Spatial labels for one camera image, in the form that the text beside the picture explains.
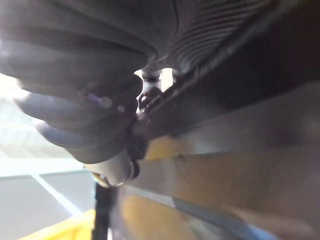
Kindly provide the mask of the right robot hand black cloth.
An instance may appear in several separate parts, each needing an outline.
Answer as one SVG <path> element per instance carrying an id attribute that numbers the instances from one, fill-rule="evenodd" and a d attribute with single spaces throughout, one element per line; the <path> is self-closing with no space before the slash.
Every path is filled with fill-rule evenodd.
<path id="1" fill-rule="evenodd" d="M 196 69 L 174 47 L 200 7 L 232 6 L 240 19 L 218 43 L 270 0 L 3 0 L 0 71 L 19 80 L 16 104 L 44 122 L 44 135 L 83 162 L 129 153 L 139 69 L 171 67 L 177 80 Z"/>

